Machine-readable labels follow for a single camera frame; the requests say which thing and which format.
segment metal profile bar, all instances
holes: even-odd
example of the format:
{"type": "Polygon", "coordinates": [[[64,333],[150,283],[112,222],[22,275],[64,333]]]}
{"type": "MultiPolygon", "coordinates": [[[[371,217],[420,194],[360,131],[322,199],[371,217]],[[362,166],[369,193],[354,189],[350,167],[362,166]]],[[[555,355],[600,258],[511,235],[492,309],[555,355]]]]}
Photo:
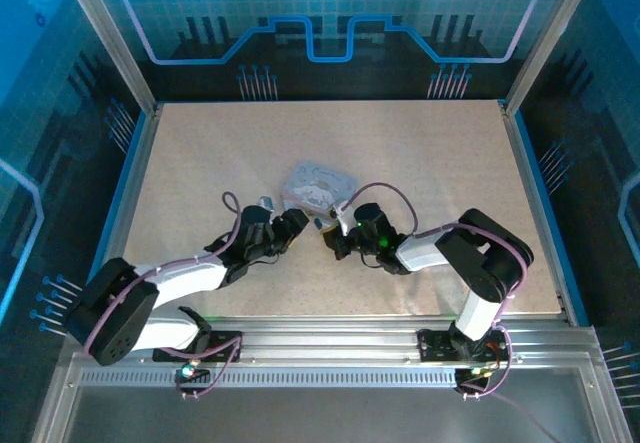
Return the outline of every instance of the metal profile bar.
{"type": "Polygon", "coordinates": [[[131,170],[122,192],[122,199],[120,200],[117,208],[111,233],[106,236],[108,241],[106,243],[104,255],[101,258],[102,261],[94,261],[95,268],[92,268],[92,273],[94,270],[97,271],[97,268],[110,258],[124,254],[127,238],[129,237],[129,230],[131,229],[131,223],[133,221],[133,215],[135,213],[136,205],[138,204],[140,190],[142,189],[144,174],[147,170],[147,164],[149,163],[149,158],[151,156],[153,141],[155,139],[156,132],[158,131],[161,112],[162,107],[158,108],[156,113],[153,115],[147,114],[145,121],[143,122],[140,139],[138,140],[135,148],[131,170]]]}
{"type": "MultiPolygon", "coordinates": [[[[316,387],[336,384],[350,386],[350,382],[356,383],[352,387],[367,384],[379,386],[379,382],[382,382],[385,387],[427,388],[432,385],[426,384],[426,380],[422,384],[419,380],[421,374],[425,377],[429,374],[446,375],[455,366],[422,364],[417,358],[417,348],[413,349],[416,358],[407,360],[398,353],[397,343],[401,342],[403,351],[407,351],[408,335],[424,327],[446,328],[448,320],[446,317],[224,318],[216,326],[245,332],[247,345],[243,345],[241,361],[230,368],[228,385],[225,382],[223,385],[229,388],[304,386],[308,382],[304,375],[313,374],[325,375],[325,383],[321,380],[317,384],[315,379],[309,380],[316,387]],[[362,332],[362,340],[357,344],[359,332],[362,332]],[[348,340],[350,346],[333,346],[327,336],[337,338],[338,342],[341,339],[342,342],[348,340]],[[316,358],[319,355],[314,355],[314,347],[323,352],[339,349],[343,354],[337,358],[328,354],[316,358]],[[262,352],[261,358],[252,356],[252,351],[256,350],[262,352]],[[291,360],[291,351],[297,352],[296,356],[302,358],[291,360]],[[376,365],[375,361],[369,359],[374,354],[381,356],[385,352],[388,353],[386,364],[376,365]],[[341,361],[342,356],[349,360],[341,361]],[[368,382],[352,376],[356,374],[369,375],[368,382]],[[378,379],[377,375],[392,375],[392,378],[378,379]]],[[[514,344],[514,371],[539,368],[578,370],[579,385],[584,387],[585,405],[592,415],[600,441],[632,441],[592,328],[558,326],[557,322],[550,320],[519,319],[510,320],[507,326],[514,344]]],[[[137,352],[135,356],[125,358],[116,365],[101,367],[84,355],[77,343],[69,340],[63,354],[71,353],[71,360],[65,357],[61,359],[59,370],[52,380],[33,442],[63,441],[64,433],[72,421],[71,410],[76,399],[74,388],[167,387],[173,384],[172,375],[177,368],[171,363],[152,362],[148,358],[150,352],[137,352]]]]}
{"type": "Polygon", "coordinates": [[[562,267],[560,255],[554,243],[551,226],[545,216],[544,205],[542,204],[542,199],[538,193],[533,170],[527,157],[523,136],[518,129],[515,116],[506,111],[503,116],[507,135],[511,142],[511,147],[513,148],[513,155],[518,166],[518,171],[520,172],[520,178],[522,179],[527,200],[529,201],[533,221],[536,225],[536,229],[538,230],[538,235],[540,236],[545,256],[549,262],[549,269],[551,270],[551,276],[553,277],[557,293],[564,305],[564,312],[572,325],[583,324],[586,320],[586,313],[584,311],[582,301],[574,302],[571,298],[565,270],[562,267]],[[574,303],[577,305],[578,312],[576,312],[574,303]]]}
{"type": "Polygon", "coordinates": [[[156,100],[103,0],[78,0],[107,53],[142,111],[152,115],[156,100]]]}
{"type": "MultiPolygon", "coordinates": [[[[61,355],[68,353],[69,347],[65,349],[62,350],[61,355]]],[[[64,440],[80,387],[81,374],[82,368],[77,364],[75,355],[70,359],[68,356],[60,358],[40,410],[31,443],[53,443],[64,440]]]]}
{"type": "Polygon", "coordinates": [[[533,86],[551,51],[564,33],[581,0],[559,0],[554,15],[541,31],[533,49],[522,65],[506,98],[507,112],[513,116],[533,86]]]}

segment cable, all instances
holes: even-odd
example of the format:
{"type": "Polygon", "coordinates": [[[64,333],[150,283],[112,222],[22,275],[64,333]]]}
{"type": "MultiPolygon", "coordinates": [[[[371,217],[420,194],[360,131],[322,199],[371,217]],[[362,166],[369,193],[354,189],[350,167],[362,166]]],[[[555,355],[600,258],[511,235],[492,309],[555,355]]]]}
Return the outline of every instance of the cable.
{"type": "Polygon", "coordinates": [[[224,373],[227,371],[229,364],[231,364],[231,362],[233,361],[233,358],[236,356],[236,353],[240,349],[241,344],[242,344],[242,337],[236,336],[235,338],[230,339],[229,341],[227,341],[226,343],[223,343],[222,345],[216,346],[215,348],[210,348],[208,350],[203,351],[202,353],[197,353],[197,354],[183,353],[181,351],[174,350],[173,348],[160,348],[160,349],[165,353],[168,353],[172,356],[176,356],[178,358],[186,358],[189,360],[200,360],[202,358],[215,355],[216,353],[220,353],[221,351],[226,350],[227,348],[233,345],[233,350],[229,354],[229,358],[227,358],[227,361],[225,362],[224,366],[220,370],[220,373],[218,373],[218,375],[211,382],[211,384],[207,386],[204,390],[200,392],[194,391],[193,393],[188,393],[184,391],[179,384],[176,385],[176,390],[178,390],[182,394],[183,398],[187,398],[187,397],[198,398],[200,396],[206,395],[217,386],[218,382],[222,379],[222,375],[224,375],[224,373]]]}
{"type": "Polygon", "coordinates": [[[364,253],[362,252],[360,252],[360,261],[362,261],[362,264],[367,268],[371,268],[374,270],[377,270],[378,268],[382,268],[382,265],[370,265],[369,263],[367,263],[366,260],[364,259],[364,253]]]}
{"type": "MultiPolygon", "coordinates": [[[[472,385],[472,384],[469,384],[469,383],[463,383],[463,386],[466,386],[467,388],[471,388],[472,390],[482,391],[482,387],[477,386],[477,385],[472,385]]],[[[536,416],[533,413],[531,413],[531,411],[529,411],[527,408],[522,406],[520,403],[518,403],[517,401],[512,400],[511,398],[507,398],[506,396],[503,396],[503,395],[501,395],[499,393],[493,393],[492,396],[498,398],[499,400],[504,401],[505,403],[509,403],[516,410],[518,410],[519,412],[521,412],[522,414],[527,416],[531,420],[531,423],[533,423],[535,426],[537,426],[538,429],[540,431],[542,431],[547,436],[547,438],[549,438],[551,441],[553,441],[553,443],[562,443],[562,441],[560,441],[559,438],[557,438],[553,433],[551,433],[540,422],[540,420],[538,420],[538,418],[536,418],[536,416]]]]}
{"type": "Polygon", "coordinates": [[[464,223],[458,223],[458,222],[452,222],[452,223],[447,223],[446,225],[442,225],[436,228],[432,228],[430,230],[427,231],[423,231],[421,233],[416,234],[416,231],[418,231],[418,215],[416,213],[415,208],[413,207],[413,205],[411,204],[411,202],[409,201],[409,199],[407,198],[407,196],[397,187],[389,184],[389,183],[385,183],[382,181],[375,181],[373,183],[369,183],[367,185],[364,185],[362,188],[360,188],[358,191],[356,191],[353,196],[351,198],[349,198],[349,200],[343,204],[341,206],[341,209],[345,209],[348,206],[352,205],[353,202],[356,200],[356,198],[358,198],[365,190],[374,187],[374,186],[382,186],[384,188],[388,188],[392,191],[394,191],[395,193],[397,193],[403,200],[404,202],[407,204],[407,207],[409,208],[409,211],[411,212],[411,217],[413,218],[413,228],[411,230],[411,233],[409,233],[409,235],[413,235],[414,238],[419,239],[419,238],[426,238],[427,236],[431,236],[437,233],[442,233],[448,230],[452,230],[454,228],[461,228],[461,229],[465,229],[465,230],[469,230],[472,231],[474,233],[477,233],[481,236],[484,236],[485,238],[493,241],[494,243],[499,244],[500,246],[502,246],[504,249],[506,249],[509,253],[511,253],[513,255],[513,257],[516,259],[516,261],[520,264],[520,268],[522,270],[522,276],[520,278],[519,281],[517,281],[513,287],[511,287],[511,290],[507,293],[506,298],[504,299],[504,301],[502,302],[502,304],[500,305],[500,308],[498,309],[498,312],[496,314],[496,322],[500,321],[500,317],[502,316],[502,313],[504,312],[504,309],[507,305],[507,302],[512,298],[513,294],[515,293],[516,289],[527,279],[527,275],[528,275],[528,270],[527,270],[527,264],[524,261],[524,258],[522,258],[522,255],[520,255],[520,253],[518,252],[518,250],[516,250],[513,245],[509,244],[507,241],[505,241],[503,238],[500,238],[498,235],[495,235],[489,231],[483,230],[482,228],[477,228],[475,226],[472,225],[466,225],[464,223]]]}
{"type": "Polygon", "coordinates": [[[240,204],[238,204],[238,198],[236,197],[236,195],[234,195],[230,191],[225,191],[222,194],[222,204],[231,213],[234,213],[236,215],[240,213],[241,208],[240,208],[240,204]],[[227,196],[233,200],[233,204],[236,205],[235,208],[233,208],[229,203],[227,203],[227,196]]]}
{"type": "Polygon", "coordinates": [[[507,340],[507,349],[509,350],[509,358],[507,358],[507,366],[504,369],[504,373],[502,373],[502,375],[500,376],[498,383],[496,383],[491,388],[488,388],[486,390],[483,389],[482,393],[478,395],[478,398],[489,396],[492,393],[494,393],[498,388],[500,388],[502,383],[504,383],[504,380],[507,379],[507,375],[509,375],[509,371],[511,370],[511,357],[513,356],[513,344],[511,343],[511,335],[509,335],[509,332],[504,326],[498,325],[496,326],[496,329],[502,331],[502,333],[504,333],[504,339],[507,340]]]}
{"type": "Polygon", "coordinates": [[[362,188],[360,188],[358,191],[356,191],[353,196],[349,199],[349,201],[347,201],[344,205],[341,206],[341,210],[344,210],[345,208],[348,208],[349,205],[353,204],[353,202],[355,201],[356,198],[358,198],[363,191],[373,187],[373,186],[383,186],[385,188],[389,188],[392,191],[395,191],[398,195],[400,195],[400,198],[402,198],[404,200],[404,202],[407,204],[407,207],[409,208],[409,211],[411,212],[411,217],[413,218],[413,229],[411,230],[411,233],[409,233],[410,235],[413,235],[416,231],[418,231],[418,214],[416,213],[415,208],[413,207],[413,205],[411,204],[411,202],[409,201],[409,198],[406,197],[406,195],[400,191],[397,187],[390,185],[389,183],[385,183],[383,181],[374,181],[373,183],[369,183],[367,185],[364,185],[362,188]]]}
{"type": "Polygon", "coordinates": [[[91,345],[95,341],[96,336],[98,335],[98,333],[100,332],[100,330],[102,329],[102,327],[104,326],[106,321],[113,314],[113,312],[118,307],[118,305],[121,304],[122,302],[124,302],[124,299],[127,297],[127,295],[131,292],[131,290],[138,283],[144,281],[146,278],[149,278],[150,276],[159,275],[159,274],[163,273],[164,271],[167,271],[167,270],[169,270],[171,268],[175,268],[177,266],[182,266],[182,265],[185,265],[185,264],[198,265],[199,263],[204,263],[208,259],[218,256],[219,254],[221,254],[222,252],[224,252],[227,248],[229,248],[231,246],[233,241],[238,236],[238,232],[240,231],[240,220],[241,220],[240,210],[241,210],[241,208],[240,208],[240,202],[238,201],[238,198],[236,197],[235,194],[233,194],[230,191],[225,191],[222,194],[222,203],[224,204],[224,206],[226,206],[227,208],[230,208],[229,204],[226,201],[227,197],[229,197],[229,198],[231,198],[233,200],[233,203],[234,203],[234,205],[236,207],[235,211],[232,210],[233,213],[236,214],[236,220],[235,220],[234,225],[233,225],[233,230],[231,232],[231,236],[229,236],[229,239],[227,240],[227,242],[224,245],[222,245],[220,248],[218,248],[216,251],[214,251],[213,253],[210,253],[210,254],[208,254],[206,256],[203,256],[202,258],[200,258],[200,257],[183,258],[183,259],[180,259],[180,260],[170,261],[169,263],[165,263],[164,265],[158,266],[157,268],[153,268],[153,269],[147,271],[146,273],[138,276],[135,280],[133,280],[131,283],[129,283],[118,294],[118,296],[116,296],[111,301],[111,303],[109,304],[109,306],[107,307],[105,312],[98,319],[98,322],[96,323],[96,326],[94,326],[93,330],[91,330],[91,333],[89,333],[89,336],[87,337],[87,340],[85,341],[84,346],[83,346],[84,352],[87,355],[90,354],[89,350],[91,349],[91,345]]]}
{"type": "Polygon", "coordinates": [[[251,263],[249,263],[249,266],[253,266],[253,265],[275,265],[278,262],[279,259],[280,259],[280,254],[277,254],[275,260],[271,260],[271,261],[256,260],[256,261],[252,261],[251,263]]]}
{"type": "Polygon", "coordinates": [[[498,383],[496,383],[493,387],[489,388],[489,389],[484,389],[481,386],[478,385],[473,385],[471,383],[462,383],[462,386],[466,386],[467,388],[470,388],[472,390],[476,390],[478,393],[476,394],[478,398],[484,398],[485,396],[494,396],[496,398],[498,398],[499,400],[502,400],[506,403],[509,403],[510,405],[512,405],[513,407],[515,407],[518,411],[522,412],[524,415],[528,416],[532,423],[534,425],[536,425],[540,431],[542,431],[545,435],[547,435],[547,437],[553,441],[554,443],[562,443],[558,438],[556,438],[553,433],[551,433],[549,430],[547,430],[544,425],[542,423],[540,423],[540,421],[533,415],[533,413],[531,413],[529,410],[527,410],[524,406],[522,406],[520,403],[507,398],[506,396],[500,395],[499,393],[496,393],[496,390],[498,388],[500,388],[500,386],[502,386],[502,384],[504,383],[504,380],[507,379],[507,375],[509,374],[509,370],[511,369],[511,358],[513,356],[513,342],[511,341],[511,335],[509,335],[509,331],[504,327],[504,326],[496,326],[496,329],[501,330],[504,333],[504,338],[505,340],[507,340],[507,348],[509,350],[509,358],[507,359],[507,366],[504,369],[504,373],[502,374],[502,376],[500,377],[500,379],[498,380],[498,383]]]}

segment speckled work surface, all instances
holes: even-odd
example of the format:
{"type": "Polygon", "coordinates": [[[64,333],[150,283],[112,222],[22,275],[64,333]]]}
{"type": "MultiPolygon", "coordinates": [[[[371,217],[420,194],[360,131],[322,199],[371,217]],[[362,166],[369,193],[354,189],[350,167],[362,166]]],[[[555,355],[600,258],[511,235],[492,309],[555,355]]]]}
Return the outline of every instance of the speckled work surface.
{"type": "MultiPolygon", "coordinates": [[[[376,101],[166,104],[129,234],[133,264],[189,256],[228,231],[241,204],[276,201],[296,163],[311,160],[361,184],[386,181],[415,205],[420,228],[476,207],[526,241],[536,261],[509,311],[557,313],[540,240],[494,101],[376,101]]],[[[403,202],[385,189],[377,201],[399,230],[403,202]]],[[[207,316],[452,314],[466,287],[448,267],[393,277],[358,257],[335,261],[313,226],[274,266],[259,265],[233,285],[185,299],[207,316]]]]}

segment blue enclosure wall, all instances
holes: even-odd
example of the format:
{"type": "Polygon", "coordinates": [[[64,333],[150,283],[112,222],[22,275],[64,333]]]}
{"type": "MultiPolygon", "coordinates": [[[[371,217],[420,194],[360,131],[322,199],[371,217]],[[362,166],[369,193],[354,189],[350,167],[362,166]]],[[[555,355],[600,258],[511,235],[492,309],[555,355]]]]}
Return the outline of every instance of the blue enclosure wall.
{"type": "MultiPolygon", "coordinates": [[[[543,199],[557,220],[586,319],[605,349],[640,344],[639,115],[640,0],[583,0],[522,116],[543,199]]],[[[635,372],[633,365],[616,371],[635,372]]],[[[623,404],[637,404],[627,399],[637,375],[615,382],[626,386],[623,404]]],[[[640,438],[638,410],[628,411],[640,438]]]]}
{"type": "Polygon", "coordinates": [[[505,97],[557,0],[105,0],[159,100],[505,97]]]}
{"type": "Polygon", "coordinates": [[[140,108],[75,0],[0,0],[0,21],[0,441],[13,443],[31,437],[62,344],[50,330],[69,295],[43,278],[86,281],[140,108]]]}

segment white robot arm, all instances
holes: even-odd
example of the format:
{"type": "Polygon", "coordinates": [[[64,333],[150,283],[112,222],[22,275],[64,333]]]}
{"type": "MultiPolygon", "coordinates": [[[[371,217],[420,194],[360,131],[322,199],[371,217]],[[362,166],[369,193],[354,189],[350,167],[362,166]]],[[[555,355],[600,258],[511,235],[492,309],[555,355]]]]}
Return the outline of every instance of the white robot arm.
{"type": "Polygon", "coordinates": [[[355,210],[336,205],[334,216],[338,224],[324,239],[338,260],[352,252],[375,256],[380,267],[394,275],[443,264],[456,270],[470,290],[449,331],[460,359],[471,359],[482,346],[533,262],[523,241],[476,209],[456,223],[411,235],[396,232],[377,203],[355,210]]]}
{"type": "Polygon", "coordinates": [[[231,236],[221,236],[193,258],[160,267],[109,260],[71,302],[63,325],[101,365],[141,349],[199,353],[210,327],[190,308],[171,303],[230,285],[264,257],[279,258],[307,223],[301,210],[272,218],[269,210],[248,206],[231,236]]]}

